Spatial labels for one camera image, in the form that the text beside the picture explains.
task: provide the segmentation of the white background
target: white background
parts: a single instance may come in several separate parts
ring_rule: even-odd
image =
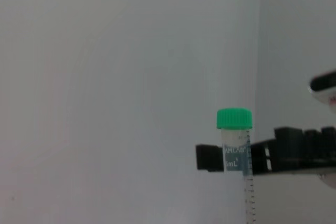
[[[254,111],[259,0],[0,0],[0,222],[235,223],[217,109]]]
[[[313,76],[336,67],[335,0],[261,0],[259,42],[256,140],[279,126],[335,125],[307,90]],[[257,177],[256,190],[259,223],[336,221],[336,190],[317,176]]]

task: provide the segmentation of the black object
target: black object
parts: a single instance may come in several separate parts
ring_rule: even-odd
[[[312,91],[315,92],[333,88],[335,86],[336,86],[336,72],[316,77],[310,82],[310,88]]]
[[[223,172],[223,150],[214,145],[196,146],[197,169],[208,172]]]
[[[274,173],[336,173],[336,129],[324,127],[302,131],[291,127],[275,129],[275,139],[251,145],[254,175]],[[197,169],[222,172],[222,148],[196,147]]]

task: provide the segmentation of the tube label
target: tube label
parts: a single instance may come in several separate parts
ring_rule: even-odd
[[[244,170],[246,168],[248,162],[246,145],[239,147],[224,145],[223,152],[225,156],[224,165],[227,171]]]

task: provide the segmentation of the gray wall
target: gray wall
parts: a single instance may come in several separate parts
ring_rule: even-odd
[[[319,129],[336,115],[307,83],[336,68],[336,0],[261,0],[256,140],[273,128]],[[316,176],[258,177],[258,223],[335,223],[336,190]]]
[[[254,110],[259,0],[0,0],[0,222],[235,223],[218,108]]]

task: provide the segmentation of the green cap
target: green cap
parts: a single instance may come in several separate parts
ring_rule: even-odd
[[[227,108],[217,112],[217,129],[245,130],[252,128],[252,113],[245,108]]]

